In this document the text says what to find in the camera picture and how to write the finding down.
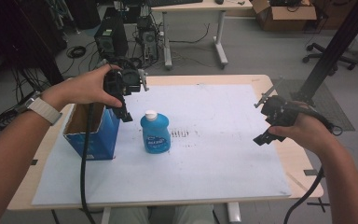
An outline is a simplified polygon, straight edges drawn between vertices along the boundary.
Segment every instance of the hand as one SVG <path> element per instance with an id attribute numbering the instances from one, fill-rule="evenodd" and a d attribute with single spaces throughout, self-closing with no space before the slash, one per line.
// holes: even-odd
<path id="1" fill-rule="evenodd" d="M 122 107 L 117 98 L 103 90 L 103 78 L 112 68 L 121 69 L 116 65 L 105 64 L 98 69 L 52 86 L 43 92 L 42 98 L 58 110 L 63 109 L 68 104 L 90 104 L 94 102 Z"/>
<path id="2" fill-rule="evenodd" d="M 268 131 L 279 136 L 289 137 L 317 155 L 337 141 L 319 120 L 302 113 L 298 114 L 293 126 L 273 126 Z"/>

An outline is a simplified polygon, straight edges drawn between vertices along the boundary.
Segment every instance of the black pole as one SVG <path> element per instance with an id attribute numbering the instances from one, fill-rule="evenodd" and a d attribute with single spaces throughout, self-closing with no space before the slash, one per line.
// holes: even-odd
<path id="1" fill-rule="evenodd" d="M 316 63 L 304 82 L 300 91 L 293 95 L 293 100 L 306 103 L 311 102 L 311 98 L 324 82 L 324 79 L 331 72 L 333 65 L 344 53 L 347 47 L 358 34 L 358 0 L 353 9 L 348 14 L 345 21 L 337 30 L 330 44 L 327 46 L 319 62 Z"/>

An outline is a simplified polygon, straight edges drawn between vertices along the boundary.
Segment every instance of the cardboard box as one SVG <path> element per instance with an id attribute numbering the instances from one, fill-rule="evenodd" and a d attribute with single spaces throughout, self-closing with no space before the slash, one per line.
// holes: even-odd
<path id="1" fill-rule="evenodd" d="M 95 104 L 93 122 L 89 134 L 88 161 L 112 160 L 115 152 L 117 131 L 120 120 L 103 104 Z M 63 130 L 63 136 L 82 156 L 89 105 L 75 105 Z"/>
<path id="2" fill-rule="evenodd" d="M 340 17 L 345 19 L 356 0 L 315 0 L 314 5 L 320 8 L 330 19 Z"/>
<path id="3" fill-rule="evenodd" d="M 301 31 L 308 20 L 316 20 L 315 7 L 272 7 L 267 0 L 252 1 L 256 20 L 265 31 Z"/>
<path id="4" fill-rule="evenodd" d="M 228 17 L 255 17 L 255 11 L 252 8 L 243 10 L 227 10 L 226 16 Z"/>
<path id="5" fill-rule="evenodd" d="M 305 30 L 307 33 L 319 33 L 322 30 L 337 30 L 345 18 L 329 17 L 320 8 L 315 7 L 317 20 L 308 21 Z"/>

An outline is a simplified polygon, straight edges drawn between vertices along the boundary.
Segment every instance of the white watch strap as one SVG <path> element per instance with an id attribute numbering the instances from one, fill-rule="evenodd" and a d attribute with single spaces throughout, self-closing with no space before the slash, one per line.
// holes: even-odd
<path id="1" fill-rule="evenodd" d="M 32 109 L 38 115 L 48 120 L 51 125 L 54 125 L 62 115 L 62 113 L 58 112 L 54 107 L 40 99 L 40 97 L 36 98 L 30 104 L 29 108 Z"/>

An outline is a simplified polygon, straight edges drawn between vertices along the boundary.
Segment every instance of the white paper sheet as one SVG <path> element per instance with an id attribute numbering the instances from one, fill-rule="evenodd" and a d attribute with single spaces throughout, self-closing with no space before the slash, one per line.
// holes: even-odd
<path id="1" fill-rule="evenodd" d="M 120 123 L 115 158 L 88 161 L 88 203 L 161 203 L 285 197 L 291 194 L 250 85 L 151 86 L 125 97 L 134 121 Z M 140 119 L 155 109 L 170 120 L 172 146 L 148 154 Z M 34 205 L 80 204 L 81 158 L 59 134 Z"/>

